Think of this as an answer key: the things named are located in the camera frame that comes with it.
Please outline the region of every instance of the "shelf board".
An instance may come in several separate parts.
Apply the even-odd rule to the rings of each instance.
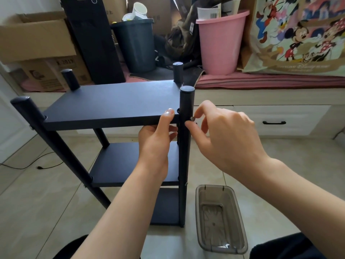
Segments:
[[[151,224],[179,225],[178,188],[159,189]]]
[[[139,157],[138,143],[111,143],[101,149],[90,176],[94,187],[120,187],[135,168]],[[162,185],[178,185],[178,145],[170,143],[168,175]]]
[[[82,86],[68,91],[44,115],[50,131],[156,125],[169,108],[178,121],[180,90],[174,81]]]

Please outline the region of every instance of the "fingernail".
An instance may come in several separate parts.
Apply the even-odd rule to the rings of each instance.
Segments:
[[[174,112],[174,109],[172,109],[172,108],[169,108],[168,110],[166,110],[165,111],[165,115],[170,115],[170,114],[172,114]]]

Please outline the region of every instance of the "tile floor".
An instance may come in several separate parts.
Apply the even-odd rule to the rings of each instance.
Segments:
[[[95,137],[66,137],[69,147],[86,169],[90,169],[101,144]],[[110,142],[136,140],[110,138]],[[345,199],[345,151],[332,140],[262,139],[268,154],[284,161],[313,183]],[[8,161],[24,167],[37,156],[52,150],[41,140],[24,146]],[[67,243],[88,234],[104,213],[104,208],[80,184],[60,159],[49,154],[26,170],[0,167],[0,254],[1,258],[51,259]],[[224,175],[205,159],[192,141],[189,165],[185,228],[151,226],[141,258],[249,258],[254,245],[297,232],[278,210],[251,193],[242,184]],[[228,185],[235,190],[242,214],[249,250],[243,256],[203,251],[195,226],[195,189],[200,184]],[[105,188],[112,199],[118,187]]]

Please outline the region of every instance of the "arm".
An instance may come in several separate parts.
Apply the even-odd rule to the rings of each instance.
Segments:
[[[139,259],[159,188],[168,173],[168,152],[177,127],[167,110],[158,126],[139,132],[139,160],[113,202],[73,259]]]
[[[201,129],[186,122],[202,154],[280,210],[327,258],[345,258],[345,201],[270,158],[244,113],[204,101],[194,114],[202,115]]]

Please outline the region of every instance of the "dark green trash bin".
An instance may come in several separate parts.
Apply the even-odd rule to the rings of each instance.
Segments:
[[[131,73],[149,72],[156,68],[153,19],[113,23],[123,58]]]

